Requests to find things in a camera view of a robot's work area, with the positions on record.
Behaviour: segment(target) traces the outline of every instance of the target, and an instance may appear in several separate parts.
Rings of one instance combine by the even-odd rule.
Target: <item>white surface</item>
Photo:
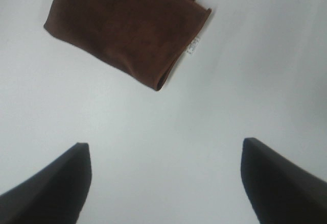
[[[44,29],[52,0],[0,0],[0,193],[75,142],[79,224],[259,223],[244,137],[327,180],[327,0],[198,0],[214,11],[160,92]]]

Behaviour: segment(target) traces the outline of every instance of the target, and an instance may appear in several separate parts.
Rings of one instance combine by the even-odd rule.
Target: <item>care label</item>
[[[196,47],[198,46],[200,42],[200,37],[195,37],[194,40],[192,40],[192,42],[188,45],[188,47],[186,48],[186,53],[189,55],[193,55]]]

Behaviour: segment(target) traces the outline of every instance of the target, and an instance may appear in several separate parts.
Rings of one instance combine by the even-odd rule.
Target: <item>black object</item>
[[[0,196],[0,224],[73,224],[91,183],[88,144],[77,143]]]
[[[244,140],[241,176],[261,224],[327,223],[327,183],[255,138]]]

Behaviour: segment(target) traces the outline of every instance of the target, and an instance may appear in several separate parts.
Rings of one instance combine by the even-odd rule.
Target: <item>folded cloth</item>
[[[244,140],[241,177],[261,224],[327,223],[327,183],[255,138]]]
[[[0,224],[75,224],[90,184],[88,144],[77,143],[0,196]]]
[[[210,13],[194,0],[53,0],[44,28],[159,90]]]

